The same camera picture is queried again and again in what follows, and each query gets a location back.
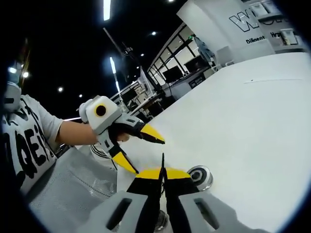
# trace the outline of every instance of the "glass window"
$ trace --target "glass window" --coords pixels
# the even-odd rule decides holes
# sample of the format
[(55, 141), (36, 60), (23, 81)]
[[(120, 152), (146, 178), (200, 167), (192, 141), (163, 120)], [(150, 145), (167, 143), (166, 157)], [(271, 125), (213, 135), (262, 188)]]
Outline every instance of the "glass window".
[(165, 81), (162, 79), (162, 77), (157, 73), (155, 74), (155, 79), (158, 81), (158, 83), (163, 86), (165, 84)]
[(200, 55), (198, 51), (198, 46), (196, 45), (196, 42), (194, 40), (189, 44), (189, 47), (192, 50), (192, 52), (195, 54), (195, 56)]
[(163, 75), (163, 72), (165, 72), (165, 71), (167, 71), (166, 67), (162, 67), (162, 68), (160, 69), (160, 73), (162, 74), (163, 79), (165, 79), (165, 77), (164, 77), (164, 75)]
[(154, 67), (154, 66), (151, 67), (150, 72), (151, 72), (153, 75), (155, 75), (156, 70), (155, 70), (155, 67)]
[(171, 56), (171, 53), (169, 52), (168, 49), (165, 49), (163, 53), (161, 54), (161, 58), (164, 62), (166, 62), (170, 56)]
[(185, 47), (182, 49), (178, 54), (176, 54), (176, 59), (179, 61), (179, 63), (183, 66), (184, 70), (188, 71), (187, 68), (185, 67), (185, 63), (193, 59), (194, 56), (191, 54), (189, 49)]
[(180, 69), (180, 71), (184, 74), (183, 70), (180, 68), (180, 66), (178, 65), (177, 61), (175, 60), (175, 58), (172, 58), (168, 61), (168, 63), (166, 64), (167, 68), (173, 68), (175, 66), (178, 66), (178, 68)]
[(179, 36), (175, 37), (175, 39), (169, 44), (170, 50), (172, 52), (175, 52), (181, 45), (182, 45), (182, 40), (179, 38)]
[(160, 59), (157, 59), (157, 61), (155, 62), (155, 66), (157, 69), (160, 69), (163, 66), (163, 63)]
[(150, 75), (150, 77), (153, 79), (153, 81), (155, 83), (157, 83), (157, 80), (154, 78), (154, 75), (149, 71), (148, 74)]
[(193, 34), (193, 31), (187, 26), (179, 33), (184, 40), (188, 40), (189, 36)]

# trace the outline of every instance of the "computer monitor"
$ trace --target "computer monitor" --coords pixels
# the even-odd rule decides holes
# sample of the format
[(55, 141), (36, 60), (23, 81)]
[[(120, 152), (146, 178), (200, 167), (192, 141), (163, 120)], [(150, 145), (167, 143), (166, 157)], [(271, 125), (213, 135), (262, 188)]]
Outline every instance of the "computer monitor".
[(165, 72), (163, 72), (167, 83), (172, 83), (183, 77), (183, 73), (178, 66), (175, 66)]
[(122, 93), (121, 95), (122, 95), (123, 102), (125, 104), (128, 104), (130, 100), (134, 99), (137, 96), (137, 93), (134, 89), (129, 89), (127, 92)]
[(199, 55), (184, 64), (189, 73), (194, 73), (199, 69), (206, 68), (209, 64)]

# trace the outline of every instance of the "black ceiling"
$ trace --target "black ceiling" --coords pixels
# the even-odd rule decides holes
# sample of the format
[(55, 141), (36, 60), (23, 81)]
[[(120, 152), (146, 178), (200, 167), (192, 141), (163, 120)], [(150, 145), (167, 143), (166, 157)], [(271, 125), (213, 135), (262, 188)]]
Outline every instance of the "black ceiling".
[[(109, 57), (114, 57), (118, 81), (125, 82), (120, 55), (103, 31), (106, 27), (118, 45), (134, 49), (148, 68), (182, 21), (176, 12), (186, 0), (111, 0), (111, 19), (103, 21), (103, 0), (53, 0), (23, 7), (22, 34), (29, 38), (31, 77), (23, 92), (52, 114), (76, 117), (82, 102), (99, 94), (117, 92)], [(137, 64), (127, 72), (129, 82), (139, 75)], [(64, 91), (57, 92), (62, 86)]]

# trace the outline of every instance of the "yellow tip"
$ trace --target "yellow tip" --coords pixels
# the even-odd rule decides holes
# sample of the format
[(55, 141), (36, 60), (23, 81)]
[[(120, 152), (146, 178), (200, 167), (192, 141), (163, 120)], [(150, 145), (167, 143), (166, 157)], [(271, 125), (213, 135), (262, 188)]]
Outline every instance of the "yellow tip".
[(190, 178), (190, 175), (188, 173), (170, 167), (166, 168), (166, 173), (169, 180)]
[(133, 166), (129, 163), (129, 161), (125, 158), (125, 155), (122, 154), (122, 152), (119, 152), (114, 156), (113, 161), (115, 161), (117, 164), (119, 164), (121, 167), (125, 168), (126, 170), (133, 172), (136, 174), (135, 169)]
[(136, 178), (144, 178), (144, 179), (151, 179), (151, 180), (158, 180), (160, 176), (161, 168), (149, 169), (140, 172)]
[(165, 139), (149, 124), (146, 124), (142, 129), (142, 133), (146, 133), (152, 137), (155, 137), (156, 139), (159, 139), (163, 142), (165, 142)]

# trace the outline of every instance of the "person's arm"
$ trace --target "person's arm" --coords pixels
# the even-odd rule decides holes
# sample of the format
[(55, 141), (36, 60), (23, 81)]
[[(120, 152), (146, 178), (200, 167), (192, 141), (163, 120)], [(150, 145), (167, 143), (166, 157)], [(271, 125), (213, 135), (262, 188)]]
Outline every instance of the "person's arm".
[(70, 146), (92, 145), (97, 143), (97, 137), (90, 125), (63, 121), (56, 136), (56, 142)]
[[(35, 108), (39, 113), (43, 133), (50, 143), (64, 143), (70, 146), (92, 145), (97, 143), (97, 137), (90, 125), (63, 121), (51, 115), (38, 101), (27, 96), (31, 102), (31, 108)], [(127, 141), (129, 135), (118, 133), (118, 141)]]

